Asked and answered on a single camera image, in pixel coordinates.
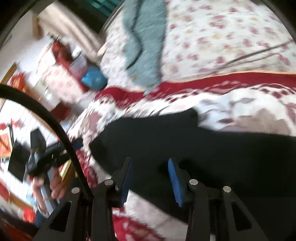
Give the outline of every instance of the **black cloth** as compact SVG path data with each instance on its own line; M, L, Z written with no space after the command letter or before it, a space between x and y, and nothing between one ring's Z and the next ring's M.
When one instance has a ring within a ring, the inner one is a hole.
M133 159L131 190L166 213L187 222L188 209L175 202L168 159L206 186L230 186L267 238L286 240L296 227L296 139L198 127L193 109L147 118L120 118L90 144L109 174Z

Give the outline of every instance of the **white tiled wall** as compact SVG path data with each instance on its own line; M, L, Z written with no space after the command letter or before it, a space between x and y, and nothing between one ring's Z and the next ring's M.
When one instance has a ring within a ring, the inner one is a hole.
M20 142L22 145L27 145L28 148L30 148L30 132L36 128L40 129L47 145L57 141L56 136L45 128L38 120L36 120L29 110L18 103L7 100L0 112L0 123L10 123L11 119L15 122L18 120L23 122L23 126L21 128L13 127L13 136L15 140ZM8 164L8 161L6 163L1 163L3 171L0 171L0 178L6 183L7 188L13 194L18 196L23 201L30 203L29 200L27 200L27 195L32 194L32 187L16 179L8 171Z

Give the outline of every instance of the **red decoration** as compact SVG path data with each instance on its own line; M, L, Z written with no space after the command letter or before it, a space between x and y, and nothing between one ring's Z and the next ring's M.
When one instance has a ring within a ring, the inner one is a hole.
M13 119L11 119L10 123L13 127L22 128L24 126L24 123L21 120L14 121Z
M11 87L18 89L19 91L25 92L25 73L20 73L12 77Z
M12 143L9 128L4 129L0 133L0 157L10 157L12 152Z
M96 187L98 185L98 177L97 177L96 172L94 171L93 167L89 165L89 161L90 161L91 156L87 155L82 150L77 150L76 155L78 157L81 168L83 170L83 174L86 177L88 185L91 188Z
M36 214L33 212L33 210L29 207L25 207L23 220L29 223L34 223L35 218L36 218Z
M5 123L0 124L0 130L5 130L7 125Z

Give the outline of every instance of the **person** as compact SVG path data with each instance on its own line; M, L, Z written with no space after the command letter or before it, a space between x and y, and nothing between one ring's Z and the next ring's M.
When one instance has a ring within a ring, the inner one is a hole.
M62 177L59 174L58 168L54 168L53 172L54 178L50 182L50 189L52 191L51 198L62 199L67 192L67 187L65 187L62 183ZM39 177L33 178L33 194L36 197L36 201L38 203L38 210L34 224L24 222L16 217L11 216L5 211L0 210L1 241L31 241L33 239L39 228L41 228L42 224L48 217L45 201L43 200L40 191L42 185L44 185L44 179Z
M52 191L51 198L53 199L62 199L66 192L67 187L64 186L62 182L62 177L59 174L59 169L54 168L53 170L54 178L50 182L50 189ZM44 185L44 179L41 177L34 177L32 188L33 188L33 194L36 198L36 202L38 205L38 211L36 212L36 218L35 218L35 226L40 228L43 224L43 222L48 218L49 213L47 211L45 201L43 200L43 197L41 195L40 188Z

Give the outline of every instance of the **picture frame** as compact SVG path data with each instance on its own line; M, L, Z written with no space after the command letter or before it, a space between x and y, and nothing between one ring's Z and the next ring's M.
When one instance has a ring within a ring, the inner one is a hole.
M17 65L16 63L13 63L13 65L10 67L10 69L7 71L3 79L1 80L1 85L7 85L8 81L11 79L13 74L17 71ZM0 111L5 103L5 99L0 98Z
M12 152L12 140L10 127L0 130L0 158L10 157Z

